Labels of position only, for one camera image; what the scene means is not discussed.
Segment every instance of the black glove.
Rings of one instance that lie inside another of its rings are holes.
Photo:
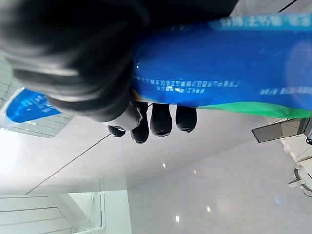
[[[129,104],[132,45],[144,30],[230,14],[237,0],[1,0],[0,51],[26,87],[47,94],[58,109],[109,122]],[[148,137],[144,118],[131,131]],[[178,127],[190,132],[196,110],[177,108]],[[151,131],[170,133],[168,105],[153,104]],[[112,126],[110,133],[121,136]]]

